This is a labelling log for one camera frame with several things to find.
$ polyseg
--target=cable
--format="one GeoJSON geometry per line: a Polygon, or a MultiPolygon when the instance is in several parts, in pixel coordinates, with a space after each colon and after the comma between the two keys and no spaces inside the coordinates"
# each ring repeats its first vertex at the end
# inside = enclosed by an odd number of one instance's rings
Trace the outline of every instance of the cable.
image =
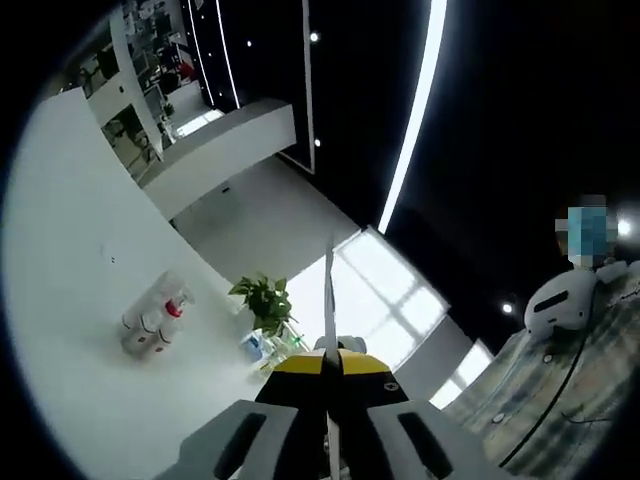
{"type": "Polygon", "coordinates": [[[542,415],[540,415],[540,418],[538,418],[536,423],[534,423],[534,425],[527,432],[527,434],[524,437],[522,437],[522,440],[520,440],[520,443],[518,443],[518,445],[516,445],[514,447],[514,449],[511,450],[511,453],[509,453],[509,455],[507,455],[504,458],[504,460],[502,460],[502,462],[500,462],[500,464],[498,465],[500,468],[504,467],[507,463],[509,463],[513,459],[513,457],[515,457],[518,454],[518,452],[520,450],[522,450],[522,447],[524,447],[524,445],[529,441],[529,439],[533,436],[533,434],[536,433],[536,430],[538,430],[538,428],[540,428],[540,425],[542,425],[542,422],[544,422],[544,420],[547,418],[547,416],[551,412],[551,409],[558,402],[558,399],[560,398],[560,395],[562,395],[562,392],[564,391],[565,387],[569,383],[569,379],[571,378],[571,375],[573,374],[573,371],[575,370],[576,366],[578,365],[578,360],[580,360],[580,355],[582,355],[582,351],[584,350],[584,346],[587,343],[587,339],[589,338],[589,333],[591,333],[590,330],[589,330],[589,327],[590,327],[590,324],[591,324],[591,322],[593,320],[593,304],[595,302],[595,297],[596,297],[596,291],[594,289],[593,296],[591,297],[591,305],[589,307],[589,321],[587,322],[587,325],[585,325],[585,334],[584,334],[584,337],[582,338],[582,341],[580,342],[580,347],[578,348],[578,351],[576,352],[576,356],[573,358],[573,362],[571,363],[571,367],[569,368],[569,371],[567,372],[567,375],[564,377],[564,380],[562,381],[562,384],[558,388],[558,391],[556,392],[556,394],[551,399],[551,402],[549,402],[549,405],[547,406],[545,411],[542,412],[542,415]]]}

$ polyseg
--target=window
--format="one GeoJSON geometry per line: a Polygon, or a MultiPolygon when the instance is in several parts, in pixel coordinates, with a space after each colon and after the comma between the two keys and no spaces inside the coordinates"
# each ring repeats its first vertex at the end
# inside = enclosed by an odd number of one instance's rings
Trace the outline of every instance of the window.
{"type": "Polygon", "coordinates": [[[203,113],[199,117],[188,121],[181,127],[176,128],[176,137],[183,138],[187,135],[191,135],[196,130],[200,130],[205,125],[213,122],[214,120],[222,117],[224,113],[220,110],[209,110],[207,113],[203,113]]]}
{"type": "Polygon", "coordinates": [[[431,398],[431,404],[442,410],[471,385],[492,361],[493,355],[482,342],[477,341],[462,359],[451,378],[431,398]]]}
{"type": "MultiPolygon", "coordinates": [[[[287,287],[294,324],[308,345],[324,335],[324,257],[287,287]]],[[[360,336],[368,352],[396,370],[435,329],[447,305],[374,230],[335,249],[338,335],[360,336]]]]}

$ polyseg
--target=small blue object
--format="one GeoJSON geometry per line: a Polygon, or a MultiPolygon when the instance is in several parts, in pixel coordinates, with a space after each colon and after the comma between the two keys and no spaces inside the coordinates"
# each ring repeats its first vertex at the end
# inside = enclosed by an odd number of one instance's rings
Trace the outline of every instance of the small blue object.
{"type": "Polygon", "coordinates": [[[252,361],[257,362],[262,358],[261,341],[255,335],[251,335],[248,339],[242,342],[242,347],[249,354],[252,361]]]}

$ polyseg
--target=white partition wall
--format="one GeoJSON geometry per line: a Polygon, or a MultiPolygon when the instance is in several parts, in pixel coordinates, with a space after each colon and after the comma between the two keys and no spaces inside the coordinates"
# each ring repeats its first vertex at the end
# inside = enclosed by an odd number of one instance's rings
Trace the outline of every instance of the white partition wall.
{"type": "Polygon", "coordinates": [[[155,476],[185,437],[260,388],[237,346],[230,284],[134,183],[80,89],[35,111],[9,187],[8,328],[38,411],[87,478],[155,476]],[[116,326],[167,269],[196,304],[167,355],[141,365],[122,352],[116,326]]]}
{"type": "Polygon", "coordinates": [[[291,105],[262,100],[180,139],[140,185],[171,219],[233,175],[295,142],[291,105]]]}

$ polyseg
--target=ceiling light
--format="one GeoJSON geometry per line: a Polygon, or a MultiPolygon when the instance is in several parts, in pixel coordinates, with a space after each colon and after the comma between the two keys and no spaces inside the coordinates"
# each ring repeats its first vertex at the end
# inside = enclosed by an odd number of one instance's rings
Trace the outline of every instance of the ceiling light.
{"type": "Polygon", "coordinates": [[[626,237],[631,233],[631,224],[626,220],[620,220],[618,222],[618,235],[626,237]]]}
{"type": "Polygon", "coordinates": [[[224,39],[224,28],[222,27],[222,15],[220,14],[219,0],[216,0],[216,11],[218,12],[218,26],[220,27],[220,39],[222,40],[222,51],[224,52],[224,60],[225,62],[227,62],[227,71],[229,72],[229,82],[231,83],[231,92],[233,93],[233,98],[236,101],[236,108],[240,108],[240,101],[238,100],[238,93],[236,92],[236,84],[233,81],[233,74],[231,73],[231,63],[229,63],[229,52],[227,52],[227,41],[224,39]]]}
{"type": "MultiPolygon", "coordinates": [[[[200,46],[198,45],[198,36],[196,35],[196,24],[193,18],[193,8],[191,8],[191,2],[187,2],[187,6],[189,7],[189,20],[191,21],[191,29],[193,30],[193,42],[196,44],[196,54],[200,59],[200,63],[202,63],[202,55],[200,55],[200,46]]],[[[207,90],[207,95],[209,96],[209,100],[211,100],[211,104],[213,105],[213,96],[211,95],[211,88],[209,88],[209,80],[207,79],[206,68],[202,69],[202,78],[204,79],[204,86],[207,90]]]]}
{"type": "Polygon", "coordinates": [[[422,125],[425,109],[427,108],[427,100],[433,83],[433,76],[436,71],[436,63],[438,61],[438,52],[440,51],[440,41],[442,40],[442,30],[444,29],[444,18],[447,10],[447,0],[432,0],[431,12],[429,14],[429,24],[427,25],[427,39],[424,45],[424,53],[422,56],[422,66],[420,67],[420,75],[418,77],[418,85],[416,93],[413,97],[413,105],[407,130],[404,134],[402,147],[400,148],[400,156],[396,170],[393,174],[391,187],[387,194],[387,200],[384,204],[378,231],[384,234],[387,231],[391,215],[398,202],[400,190],[404,183],[404,177],[409,169],[409,162],[413,156],[413,149],[418,140],[418,133],[422,125]]]}

